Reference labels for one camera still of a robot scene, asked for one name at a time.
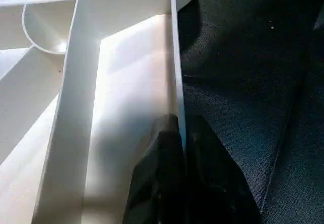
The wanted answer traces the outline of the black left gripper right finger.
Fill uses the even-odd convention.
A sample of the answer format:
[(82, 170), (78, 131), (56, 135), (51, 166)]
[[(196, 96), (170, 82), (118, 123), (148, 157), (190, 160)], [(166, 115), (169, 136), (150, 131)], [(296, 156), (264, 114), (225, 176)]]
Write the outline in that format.
[(247, 180), (208, 122), (186, 117), (190, 223), (261, 223)]

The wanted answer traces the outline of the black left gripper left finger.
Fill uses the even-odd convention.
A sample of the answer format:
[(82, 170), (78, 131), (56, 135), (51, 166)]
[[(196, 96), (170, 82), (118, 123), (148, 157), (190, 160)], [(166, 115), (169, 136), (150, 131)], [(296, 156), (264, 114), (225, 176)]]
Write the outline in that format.
[(178, 118), (166, 114), (155, 121), (133, 169), (123, 223), (183, 223), (185, 180)]

